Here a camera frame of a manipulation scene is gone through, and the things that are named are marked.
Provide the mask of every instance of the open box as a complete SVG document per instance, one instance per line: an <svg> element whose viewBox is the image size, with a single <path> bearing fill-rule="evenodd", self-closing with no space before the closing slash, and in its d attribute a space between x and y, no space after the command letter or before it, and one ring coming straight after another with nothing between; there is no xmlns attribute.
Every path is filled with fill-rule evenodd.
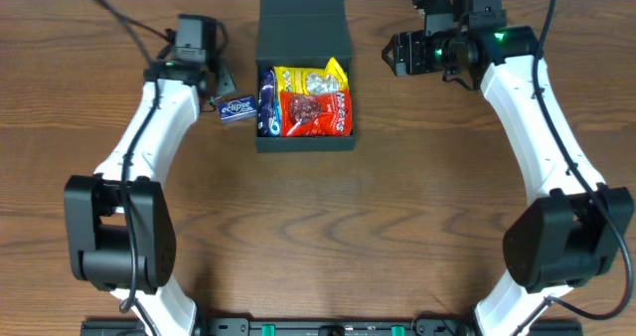
<svg viewBox="0 0 636 336"><path fill-rule="evenodd" d="M324 69L334 57L347 73L351 92L351 52L345 0L260 0L256 90L261 72L271 67ZM259 137L256 129L256 151L352 150L355 129L355 119L349 136Z"/></svg>

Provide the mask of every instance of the yellow snack bag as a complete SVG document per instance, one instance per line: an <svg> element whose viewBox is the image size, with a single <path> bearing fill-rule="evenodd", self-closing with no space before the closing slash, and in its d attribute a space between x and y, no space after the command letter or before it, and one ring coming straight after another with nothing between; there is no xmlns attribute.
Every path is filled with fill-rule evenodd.
<svg viewBox="0 0 636 336"><path fill-rule="evenodd" d="M345 71L335 58L331 58L325 69L274 67L277 95L281 91L321 95L349 89Z"/></svg>

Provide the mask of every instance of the black motor joint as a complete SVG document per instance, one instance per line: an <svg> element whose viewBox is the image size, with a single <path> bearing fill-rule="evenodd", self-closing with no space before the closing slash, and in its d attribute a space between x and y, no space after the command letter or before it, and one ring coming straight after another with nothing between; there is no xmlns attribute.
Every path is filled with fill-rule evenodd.
<svg viewBox="0 0 636 336"><path fill-rule="evenodd" d="M220 46L218 30L223 35ZM154 61L144 72L147 82L165 79L194 86L202 104L236 92L230 67L221 58L228 43L228 33L220 21L207 16L180 14L177 31L168 31L169 50L165 49L166 52L160 54L161 59Z"/></svg>
<svg viewBox="0 0 636 336"><path fill-rule="evenodd" d="M396 76L444 72L445 81L478 89L492 63L536 50L530 27L506 27L501 0L452 2L412 0L422 12L424 29L393 35L382 53Z"/></svg>

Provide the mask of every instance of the wooden table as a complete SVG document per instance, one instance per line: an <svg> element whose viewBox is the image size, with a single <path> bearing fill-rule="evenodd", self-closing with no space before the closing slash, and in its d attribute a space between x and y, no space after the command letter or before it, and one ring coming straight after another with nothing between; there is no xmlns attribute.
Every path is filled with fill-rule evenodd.
<svg viewBox="0 0 636 336"><path fill-rule="evenodd" d="M225 22L238 87L255 92L258 0L110 0L155 28ZM504 0L539 30L548 0ZM558 0L546 50L561 108L610 186L636 191L636 0ZM253 122L202 115L164 187L175 274L208 313L256 318L460 314L504 271L526 208L504 130L479 92L396 78L380 58L421 29L409 0L347 0L359 142L351 153L256 154ZM0 334L78 334L117 301L69 268L63 188L110 153L139 103L144 62L90 0L0 0ZM152 52L162 43L141 33ZM628 244L636 250L636 229ZM567 300L612 308L623 266ZM636 305L588 335L636 333ZM555 306L548 316L568 316Z"/></svg>

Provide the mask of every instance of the small blue package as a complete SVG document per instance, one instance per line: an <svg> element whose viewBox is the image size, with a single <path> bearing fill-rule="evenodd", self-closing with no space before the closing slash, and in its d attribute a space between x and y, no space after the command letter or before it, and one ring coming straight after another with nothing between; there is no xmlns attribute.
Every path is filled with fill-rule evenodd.
<svg viewBox="0 0 636 336"><path fill-rule="evenodd" d="M262 73L258 92L258 136L280 135L280 105L276 93L276 75L273 71Z"/></svg>
<svg viewBox="0 0 636 336"><path fill-rule="evenodd" d="M256 116L256 103L253 95L220 102L217 104L217 109L223 123Z"/></svg>

